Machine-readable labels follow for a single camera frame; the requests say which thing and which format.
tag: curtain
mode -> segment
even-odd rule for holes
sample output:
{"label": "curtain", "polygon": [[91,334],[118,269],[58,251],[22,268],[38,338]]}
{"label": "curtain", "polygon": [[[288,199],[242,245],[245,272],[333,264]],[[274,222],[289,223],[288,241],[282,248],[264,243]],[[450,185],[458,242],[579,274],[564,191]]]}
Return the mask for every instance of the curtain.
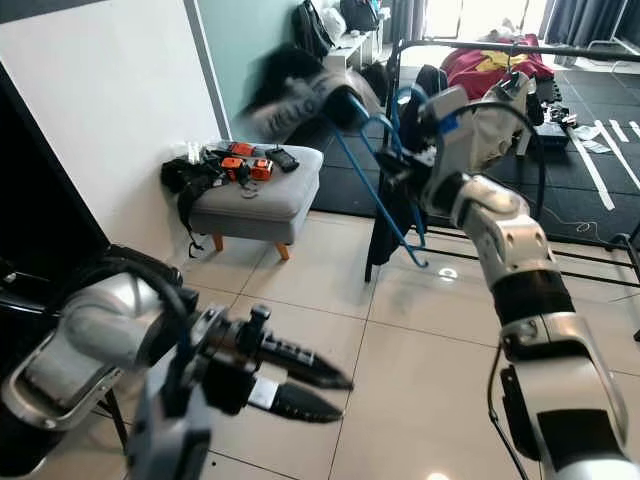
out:
{"label": "curtain", "polygon": [[425,13],[428,0],[395,0],[394,11],[398,15],[394,40],[422,40],[425,31]]}
{"label": "curtain", "polygon": [[548,0],[542,25],[544,40],[586,47],[592,40],[609,40],[623,0]]}

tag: orange tool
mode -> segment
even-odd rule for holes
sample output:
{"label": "orange tool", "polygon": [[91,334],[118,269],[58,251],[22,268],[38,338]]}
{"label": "orange tool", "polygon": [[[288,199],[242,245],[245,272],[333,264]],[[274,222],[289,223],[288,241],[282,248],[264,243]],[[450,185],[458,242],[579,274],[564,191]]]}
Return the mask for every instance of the orange tool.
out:
{"label": "orange tool", "polygon": [[251,163],[251,178],[269,180],[273,172],[273,162],[266,158],[257,158]]}
{"label": "orange tool", "polygon": [[238,170],[240,170],[244,166],[244,160],[241,158],[234,157],[226,157],[220,163],[220,166],[224,168],[224,171],[227,173],[227,177],[232,182],[238,181]]}
{"label": "orange tool", "polygon": [[231,145],[231,152],[236,155],[244,155],[245,157],[253,156],[256,147],[249,145],[248,143],[233,143]]}

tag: white wall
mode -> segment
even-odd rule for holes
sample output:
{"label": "white wall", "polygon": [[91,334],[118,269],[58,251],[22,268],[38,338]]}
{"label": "white wall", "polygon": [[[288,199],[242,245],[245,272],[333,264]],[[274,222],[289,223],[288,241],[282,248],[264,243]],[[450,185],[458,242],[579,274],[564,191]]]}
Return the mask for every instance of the white wall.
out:
{"label": "white wall", "polygon": [[182,0],[3,24],[0,58],[109,239],[180,258],[186,233],[160,165],[177,142],[220,138]]}

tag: white sticker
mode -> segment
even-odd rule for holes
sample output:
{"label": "white sticker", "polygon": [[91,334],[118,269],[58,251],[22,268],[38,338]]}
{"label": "white sticker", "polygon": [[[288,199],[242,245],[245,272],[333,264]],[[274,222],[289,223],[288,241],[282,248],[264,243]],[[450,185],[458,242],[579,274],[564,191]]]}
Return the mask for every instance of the white sticker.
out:
{"label": "white sticker", "polygon": [[613,131],[616,132],[616,135],[618,135],[620,141],[622,143],[629,143],[629,139],[620,128],[620,124],[616,120],[609,120],[609,123],[611,124],[611,128],[613,128]]}
{"label": "white sticker", "polygon": [[276,398],[277,391],[278,383],[265,377],[257,377],[256,384],[249,395],[249,403],[264,410],[269,410],[273,405],[273,399]]}

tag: ottoman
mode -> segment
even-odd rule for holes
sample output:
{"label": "ottoman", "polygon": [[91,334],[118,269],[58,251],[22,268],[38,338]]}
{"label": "ottoman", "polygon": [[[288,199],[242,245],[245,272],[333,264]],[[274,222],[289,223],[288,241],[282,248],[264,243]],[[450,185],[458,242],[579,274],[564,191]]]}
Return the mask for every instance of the ottoman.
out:
{"label": "ottoman", "polygon": [[260,187],[256,197],[244,198],[240,185],[230,183],[208,190],[193,204],[193,231],[212,235],[217,251],[223,249],[227,235],[273,242],[282,259],[289,259],[287,245],[295,241],[318,191],[323,156],[307,147],[282,148],[300,165],[289,173],[274,165],[270,180],[256,182]]}

